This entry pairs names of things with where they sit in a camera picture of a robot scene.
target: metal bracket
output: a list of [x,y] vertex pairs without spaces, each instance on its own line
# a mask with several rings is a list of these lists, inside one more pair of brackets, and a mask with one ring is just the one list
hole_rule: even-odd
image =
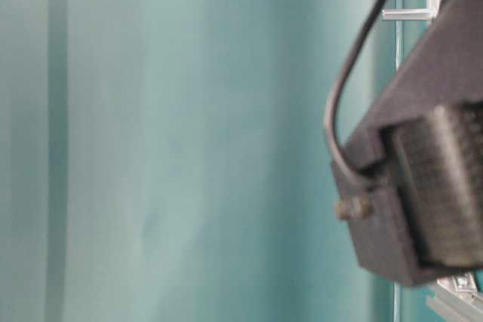
[[433,21],[439,12],[441,0],[426,0],[424,9],[386,9],[383,10],[383,20],[425,20]]
[[473,273],[438,279],[431,289],[435,296],[427,298],[427,305],[446,321],[483,320],[483,293],[478,290]]

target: black plastic mount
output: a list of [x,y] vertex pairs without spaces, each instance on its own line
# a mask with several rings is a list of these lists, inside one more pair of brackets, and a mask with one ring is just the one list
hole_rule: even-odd
[[[436,21],[346,144],[346,155],[360,172],[379,175],[387,184],[370,191],[372,215],[349,222],[358,262],[405,286],[481,267],[424,260],[418,247],[423,236],[412,225],[408,217],[411,205],[390,171],[392,155],[384,135],[391,128],[426,117],[441,105],[483,100],[482,20],[483,0],[445,0]],[[366,192],[347,182],[336,167],[334,176],[342,198]]]

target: green backdrop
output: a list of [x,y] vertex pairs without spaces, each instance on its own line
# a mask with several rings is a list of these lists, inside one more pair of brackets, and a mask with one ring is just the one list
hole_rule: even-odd
[[[391,320],[321,131],[370,4],[1,0],[0,320]],[[378,24],[344,135],[394,39]],[[403,319],[424,303],[403,295]]]

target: black cable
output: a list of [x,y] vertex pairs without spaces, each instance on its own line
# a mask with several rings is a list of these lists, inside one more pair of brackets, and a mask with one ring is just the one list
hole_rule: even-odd
[[376,180],[361,175],[344,155],[337,135],[337,113],[339,110],[340,97],[342,96],[343,89],[349,79],[349,75],[354,68],[359,54],[361,53],[366,38],[376,22],[376,19],[379,17],[380,12],[383,10],[385,3],[386,0],[377,0],[374,4],[372,11],[369,13],[368,18],[366,19],[357,36],[357,39],[355,40],[354,45],[352,46],[346,62],[343,64],[343,67],[340,70],[337,80],[335,81],[335,84],[329,93],[327,103],[325,104],[324,126],[328,148],[331,151],[335,164],[339,167],[343,175],[354,186],[358,186],[361,189],[371,189],[375,187]]

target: screw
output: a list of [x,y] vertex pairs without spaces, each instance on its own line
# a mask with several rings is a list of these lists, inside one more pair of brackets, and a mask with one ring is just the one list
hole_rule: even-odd
[[335,213],[339,220],[363,220],[370,216],[373,211],[367,195],[344,198],[335,205]]

